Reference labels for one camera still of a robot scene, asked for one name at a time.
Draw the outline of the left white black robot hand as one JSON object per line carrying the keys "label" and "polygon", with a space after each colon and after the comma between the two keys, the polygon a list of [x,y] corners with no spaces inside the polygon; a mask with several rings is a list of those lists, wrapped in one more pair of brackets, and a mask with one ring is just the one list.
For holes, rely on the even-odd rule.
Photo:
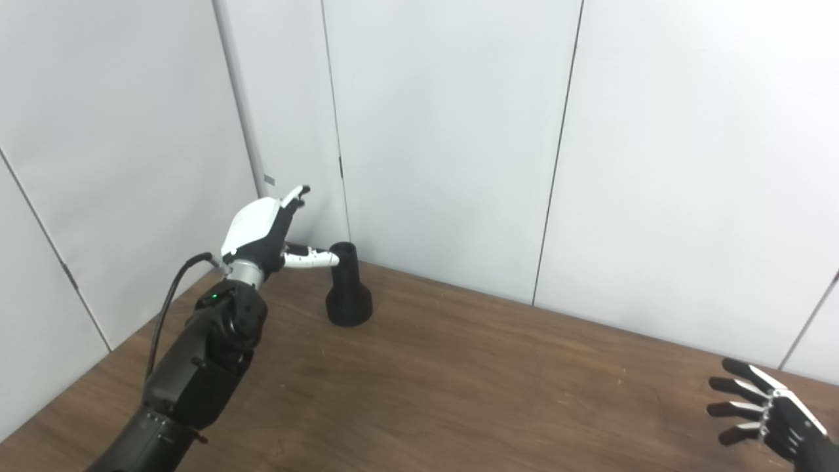
{"label": "left white black robot hand", "polygon": [[296,186],[281,199],[257,199],[234,215],[220,251],[227,279],[255,285],[284,267],[339,265],[339,256],[331,251],[286,241],[294,215],[305,206],[303,196],[310,191],[309,185]]}

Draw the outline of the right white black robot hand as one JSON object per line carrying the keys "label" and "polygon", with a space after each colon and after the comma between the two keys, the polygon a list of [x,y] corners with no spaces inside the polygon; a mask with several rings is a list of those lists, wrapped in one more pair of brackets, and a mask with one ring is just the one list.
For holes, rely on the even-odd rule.
{"label": "right white black robot hand", "polygon": [[838,448],[827,428],[798,395],[755,365],[724,358],[722,368],[731,377],[711,376],[714,391],[738,395],[740,401],[722,401],[705,407],[713,418],[742,418],[743,423],[719,433],[717,440],[730,447],[745,441],[766,445],[793,465],[794,471],[836,471]]}

